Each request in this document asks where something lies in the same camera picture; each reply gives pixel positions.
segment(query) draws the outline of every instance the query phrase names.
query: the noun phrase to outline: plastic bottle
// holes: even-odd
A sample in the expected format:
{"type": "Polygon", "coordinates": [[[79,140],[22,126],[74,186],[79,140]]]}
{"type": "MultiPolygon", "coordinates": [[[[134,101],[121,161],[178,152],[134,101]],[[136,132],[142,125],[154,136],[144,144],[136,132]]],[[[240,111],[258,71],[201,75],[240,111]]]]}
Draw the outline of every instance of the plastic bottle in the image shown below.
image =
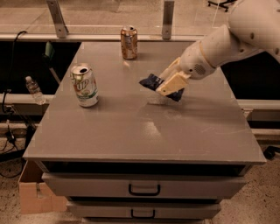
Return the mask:
{"type": "Polygon", "coordinates": [[[35,102],[38,105],[43,105],[46,102],[46,99],[39,87],[39,84],[35,80],[33,80],[31,76],[26,76],[25,80],[26,87],[29,93],[33,96],[35,102]]]}

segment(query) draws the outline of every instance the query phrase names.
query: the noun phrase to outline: drawer handle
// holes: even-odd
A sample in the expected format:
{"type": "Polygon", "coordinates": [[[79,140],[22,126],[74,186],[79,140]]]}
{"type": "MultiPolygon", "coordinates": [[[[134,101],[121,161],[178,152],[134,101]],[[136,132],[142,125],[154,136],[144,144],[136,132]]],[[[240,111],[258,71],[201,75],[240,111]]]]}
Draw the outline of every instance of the drawer handle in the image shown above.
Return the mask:
{"type": "Polygon", "coordinates": [[[129,193],[133,196],[158,196],[160,194],[160,185],[157,185],[156,192],[132,192],[132,184],[129,184],[129,193]]]}
{"type": "Polygon", "coordinates": [[[155,211],[155,209],[152,210],[152,216],[147,216],[147,217],[144,217],[144,216],[135,216],[135,215],[133,214],[133,209],[131,209],[130,213],[131,213],[131,218],[134,218],[134,219],[142,219],[142,220],[154,219],[155,216],[156,216],[156,211],[155,211]]]}

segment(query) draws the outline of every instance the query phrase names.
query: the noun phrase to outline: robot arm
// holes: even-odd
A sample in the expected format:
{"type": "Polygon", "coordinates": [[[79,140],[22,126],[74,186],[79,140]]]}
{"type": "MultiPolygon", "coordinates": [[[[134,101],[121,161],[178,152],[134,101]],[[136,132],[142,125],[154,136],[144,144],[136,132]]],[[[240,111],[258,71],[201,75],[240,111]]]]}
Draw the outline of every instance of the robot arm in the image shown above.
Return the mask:
{"type": "Polygon", "coordinates": [[[169,95],[187,85],[188,78],[203,79],[217,67],[266,51],[280,63],[280,0],[237,1],[229,26],[187,47],[180,58],[165,69],[156,89],[169,95]]]}

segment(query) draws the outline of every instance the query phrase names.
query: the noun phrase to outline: aluminum can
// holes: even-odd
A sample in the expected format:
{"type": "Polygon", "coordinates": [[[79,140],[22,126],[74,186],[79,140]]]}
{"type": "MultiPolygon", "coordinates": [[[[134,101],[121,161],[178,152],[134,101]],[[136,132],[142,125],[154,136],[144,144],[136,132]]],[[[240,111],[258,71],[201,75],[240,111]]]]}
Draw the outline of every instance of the aluminum can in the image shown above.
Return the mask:
{"type": "Polygon", "coordinates": [[[126,60],[137,57],[137,29],[126,25],[121,30],[122,56],[126,60]]]}
{"type": "Polygon", "coordinates": [[[94,106],[98,102],[98,89],[93,69],[80,63],[72,67],[70,75],[80,106],[94,106]]]}

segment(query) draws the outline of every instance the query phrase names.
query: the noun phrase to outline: drawer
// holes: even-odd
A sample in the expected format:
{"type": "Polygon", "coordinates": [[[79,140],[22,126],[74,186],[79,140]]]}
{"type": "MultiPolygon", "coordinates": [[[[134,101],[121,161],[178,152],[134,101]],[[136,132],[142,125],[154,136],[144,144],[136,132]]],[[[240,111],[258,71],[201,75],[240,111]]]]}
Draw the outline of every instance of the drawer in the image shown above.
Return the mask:
{"type": "Polygon", "coordinates": [[[157,219],[212,219],[219,204],[186,204],[115,201],[69,201],[67,207],[78,217],[157,219]]]}
{"type": "Polygon", "coordinates": [[[83,218],[81,223],[85,224],[205,224],[203,220],[174,220],[174,219],[168,219],[168,220],[146,220],[146,219],[112,219],[112,218],[83,218]]]}
{"type": "Polygon", "coordinates": [[[244,177],[44,173],[43,180],[58,196],[229,199],[244,177]]]}

